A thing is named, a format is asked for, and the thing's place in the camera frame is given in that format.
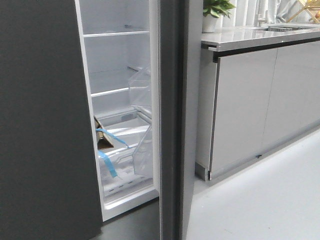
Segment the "glass fridge shelf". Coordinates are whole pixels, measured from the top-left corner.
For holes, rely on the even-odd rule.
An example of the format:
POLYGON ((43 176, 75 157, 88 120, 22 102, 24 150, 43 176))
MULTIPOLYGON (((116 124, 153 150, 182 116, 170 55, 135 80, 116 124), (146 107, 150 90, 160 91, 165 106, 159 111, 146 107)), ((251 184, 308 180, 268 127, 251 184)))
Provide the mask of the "glass fridge shelf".
POLYGON ((118 88, 118 89, 113 89, 113 90, 107 90, 107 91, 92 93, 90 96, 91 96, 92 98, 95 98, 95 97, 100 97, 100 96, 106 96, 106 95, 111 95, 111 94, 126 92, 126 91, 128 91, 128 90, 129 90, 128 87, 118 88))
POLYGON ((142 31, 124 31, 124 32, 108 32, 108 33, 92 33, 84 34, 84 38, 98 38, 98 37, 117 37, 117 36, 130 36, 130 35, 143 35, 149 34, 149 30, 142 31))

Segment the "white plant pot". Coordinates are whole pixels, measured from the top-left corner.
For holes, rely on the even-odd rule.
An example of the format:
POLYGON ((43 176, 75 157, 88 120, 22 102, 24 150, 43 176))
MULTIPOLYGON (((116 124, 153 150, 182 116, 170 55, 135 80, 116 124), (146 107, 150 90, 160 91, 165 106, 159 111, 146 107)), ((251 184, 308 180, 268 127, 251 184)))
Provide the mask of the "white plant pot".
POLYGON ((218 18, 211 15, 203 16, 202 18, 202 33, 214 33, 218 18))

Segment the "clear crisper drawer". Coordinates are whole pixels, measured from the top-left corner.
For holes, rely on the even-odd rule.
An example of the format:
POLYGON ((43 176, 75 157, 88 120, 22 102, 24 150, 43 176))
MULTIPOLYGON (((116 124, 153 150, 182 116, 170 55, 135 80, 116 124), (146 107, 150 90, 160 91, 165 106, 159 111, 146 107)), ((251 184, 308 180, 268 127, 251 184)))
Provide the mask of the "clear crisper drawer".
POLYGON ((130 148, 120 147, 110 151, 101 150, 110 158, 117 172, 117 176, 112 177, 104 160, 98 156, 103 195, 106 201, 111 202, 153 183, 153 177, 135 174, 133 153, 137 146, 137 144, 133 144, 130 145, 130 148))

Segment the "upper glass fridge shelf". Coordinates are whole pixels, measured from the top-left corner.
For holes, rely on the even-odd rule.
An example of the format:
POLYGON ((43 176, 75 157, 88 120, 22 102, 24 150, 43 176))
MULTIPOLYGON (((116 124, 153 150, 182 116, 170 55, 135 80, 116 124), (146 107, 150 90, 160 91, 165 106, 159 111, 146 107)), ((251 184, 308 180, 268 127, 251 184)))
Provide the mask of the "upper glass fridge shelf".
POLYGON ((143 35, 149 34, 149 30, 142 31, 124 31, 124 32, 108 32, 108 33, 92 33, 84 34, 84 38, 98 38, 98 37, 117 37, 117 36, 130 36, 130 35, 143 35))

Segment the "green potted plant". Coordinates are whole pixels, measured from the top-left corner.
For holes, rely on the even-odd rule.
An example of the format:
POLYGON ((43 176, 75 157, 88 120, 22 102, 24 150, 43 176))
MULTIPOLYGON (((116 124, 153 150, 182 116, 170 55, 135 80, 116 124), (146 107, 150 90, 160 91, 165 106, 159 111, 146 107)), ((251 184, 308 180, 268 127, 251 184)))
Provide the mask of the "green potted plant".
POLYGON ((202 14, 204 17, 210 15, 217 19, 221 16, 230 18, 231 10, 235 8, 229 0, 204 0, 202 14))

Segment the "blue tape strip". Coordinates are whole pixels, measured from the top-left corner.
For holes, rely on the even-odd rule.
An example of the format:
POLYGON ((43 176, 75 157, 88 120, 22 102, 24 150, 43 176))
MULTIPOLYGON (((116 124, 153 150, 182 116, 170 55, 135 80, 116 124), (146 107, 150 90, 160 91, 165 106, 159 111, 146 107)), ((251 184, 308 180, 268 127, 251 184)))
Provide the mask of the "blue tape strip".
MULTIPOLYGON (((117 140, 118 142, 126 145, 126 147, 127 147, 128 149, 130 148, 130 146, 129 146, 124 140, 118 138, 117 136, 115 136, 114 134, 108 132, 108 131, 105 130, 104 128, 96 128, 95 131, 96 131, 96 132, 106 133, 108 136, 110 136, 110 137, 112 137, 113 139, 117 140)), ((107 168, 108 168, 108 170, 109 170, 109 172, 110 172, 110 175, 111 175, 113 178, 117 177, 118 174, 117 174, 117 172, 116 172, 116 170, 115 170, 115 168, 114 168, 114 166, 113 166, 110 158, 109 158, 105 153, 103 153, 101 150, 98 150, 98 156, 103 159, 105 165, 107 166, 107 168)))

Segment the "clear door bin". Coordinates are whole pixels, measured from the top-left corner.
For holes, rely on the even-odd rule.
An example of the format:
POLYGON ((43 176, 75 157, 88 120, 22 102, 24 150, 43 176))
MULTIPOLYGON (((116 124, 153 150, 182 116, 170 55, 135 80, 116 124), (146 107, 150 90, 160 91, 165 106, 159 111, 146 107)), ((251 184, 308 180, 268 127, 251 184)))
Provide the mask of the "clear door bin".
POLYGON ((134 173, 148 178, 153 177, 153 140, 152 126, 144 133, 133 152, 134 173))
POLYGON ((129 79, 129 98, 134 106, 151 107, 151 97, 151 70, 146 67, 129 79))

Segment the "white curtain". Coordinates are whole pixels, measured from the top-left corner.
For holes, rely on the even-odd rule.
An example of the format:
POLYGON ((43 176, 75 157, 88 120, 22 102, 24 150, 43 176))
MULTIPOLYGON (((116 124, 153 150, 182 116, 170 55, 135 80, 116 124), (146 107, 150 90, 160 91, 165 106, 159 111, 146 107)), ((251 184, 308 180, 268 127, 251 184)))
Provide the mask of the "white curtain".
POLYGON ((232 0, 235 6, 230 17, 221 17, 216 27, 258 26, 263 24, 285 23, 298 12, 302 5, 297 0, 232 0))

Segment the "grey kitchen counter cabinet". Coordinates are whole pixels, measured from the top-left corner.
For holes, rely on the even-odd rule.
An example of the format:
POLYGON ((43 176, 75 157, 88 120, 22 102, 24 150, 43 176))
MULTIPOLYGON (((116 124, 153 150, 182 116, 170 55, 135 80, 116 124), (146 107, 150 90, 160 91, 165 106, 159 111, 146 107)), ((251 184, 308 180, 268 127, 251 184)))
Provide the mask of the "grey kitchen counter cabinet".
MULTIPOLYGON (((274 23, 264 26, 317 26, 274 23)), ((320 27, 201 36, 195 172, 220 179, 320 126, 320 27)))

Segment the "lower clear door bin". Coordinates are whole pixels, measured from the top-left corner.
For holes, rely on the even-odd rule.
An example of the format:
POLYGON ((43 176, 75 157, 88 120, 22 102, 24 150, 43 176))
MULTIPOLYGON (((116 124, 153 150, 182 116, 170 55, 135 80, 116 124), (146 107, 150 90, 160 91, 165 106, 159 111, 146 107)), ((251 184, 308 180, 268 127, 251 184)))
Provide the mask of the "lower clear door bin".
POLYGON ((152 126, 144 133, 133 152, 134 173, 148 178, 153 177, 153 140, 152 126))

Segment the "brown cardboard piece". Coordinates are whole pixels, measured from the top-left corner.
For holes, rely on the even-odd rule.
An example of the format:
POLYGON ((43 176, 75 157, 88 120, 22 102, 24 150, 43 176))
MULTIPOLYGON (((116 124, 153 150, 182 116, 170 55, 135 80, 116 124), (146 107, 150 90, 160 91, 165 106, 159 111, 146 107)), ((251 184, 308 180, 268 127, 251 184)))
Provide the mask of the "brown cardboard piece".
POLYGON ((95 116, 93 118, 94 118, 94 125, 95 125, 97 149, 105 150, 105 149, 113 148, 114 145, 111 141, 111 138, 104 131, 102 131, 105 129, 102 123, 95 116))

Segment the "upper clear door bin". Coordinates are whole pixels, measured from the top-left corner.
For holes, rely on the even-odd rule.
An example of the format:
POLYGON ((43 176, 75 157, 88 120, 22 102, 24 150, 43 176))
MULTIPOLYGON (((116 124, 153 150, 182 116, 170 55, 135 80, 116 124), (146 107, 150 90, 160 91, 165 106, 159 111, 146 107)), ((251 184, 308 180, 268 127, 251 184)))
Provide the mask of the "upper clear door bin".
POLYGON ((146 67, 129 79, 129 98, 134 106, 151 107, 151 97, 151 70, 146 67))

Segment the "stainless steel sink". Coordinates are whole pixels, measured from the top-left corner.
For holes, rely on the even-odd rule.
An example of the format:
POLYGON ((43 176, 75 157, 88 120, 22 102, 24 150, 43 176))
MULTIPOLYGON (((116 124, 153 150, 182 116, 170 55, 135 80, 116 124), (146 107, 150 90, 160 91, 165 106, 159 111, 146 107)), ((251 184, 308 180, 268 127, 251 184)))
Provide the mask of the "stainless steel sink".
POLYGON ((290 32, 290 31, 302 31, 302 30, 313 30, 319 29, 317 26, 306 26, 306 25, 268 25, 253 27, 251 30, 254 31, 266 31, 266 32, 290 32))

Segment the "wooden folding rack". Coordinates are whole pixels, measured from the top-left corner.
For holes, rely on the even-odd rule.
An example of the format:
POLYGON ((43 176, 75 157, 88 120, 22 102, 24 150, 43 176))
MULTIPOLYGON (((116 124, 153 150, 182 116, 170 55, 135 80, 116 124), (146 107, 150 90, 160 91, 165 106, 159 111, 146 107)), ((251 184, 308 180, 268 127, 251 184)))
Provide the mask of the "wooden folding rack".
POLYGON ((301 8, 286 21, 287 23, 291 22, 302 12, 308 13, 310 16, 309 22, 320 23, 320 0, 297 0, 297 2, 301 5, 301 8))

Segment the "lower glass fridge shelf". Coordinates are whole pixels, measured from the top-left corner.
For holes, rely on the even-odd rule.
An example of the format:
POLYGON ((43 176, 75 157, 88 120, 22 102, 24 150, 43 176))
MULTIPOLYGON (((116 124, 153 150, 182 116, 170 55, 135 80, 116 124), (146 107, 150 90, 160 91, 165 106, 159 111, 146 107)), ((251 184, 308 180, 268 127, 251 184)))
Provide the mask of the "lower glass fridge shelf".
POLYGON ((128 91, 128 90, 129 90, 128 87, 118 88, 118 89, 113 89, 113 90, 107 90, 107 91, 92 93, 90 96, 91 96, 92 98, 95 98, 95 97, 100 97, 100 96, 106 96, 106 95, 111 95, 111 94, 126 92, 126 91, 128 91))

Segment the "white fridge interior body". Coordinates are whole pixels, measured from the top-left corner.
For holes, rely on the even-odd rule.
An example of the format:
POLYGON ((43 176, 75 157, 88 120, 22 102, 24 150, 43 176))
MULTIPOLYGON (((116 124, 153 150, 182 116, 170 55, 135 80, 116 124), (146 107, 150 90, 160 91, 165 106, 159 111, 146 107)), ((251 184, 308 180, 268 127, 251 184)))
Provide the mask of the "white fridge interior body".
MULTIPOLYGON (((157 0, 78 0, 75 3, 84 66, 95 162, 104 220, 156 198, 160 191, 160 77, 159 2, 157 0), (85 34, 149 31, 149 34, 84 38, 85 34), (132 105, 129 90, 91 97, 91 94, 129 88, 129 79, 150 68, 151 107, 132 105), (153 183, 106 201, 101 180, 94 116, 105 130, 129 146, 139 144, 152 126, 153 183)), ((112 151, 127 146, 111 136, 112 151)))

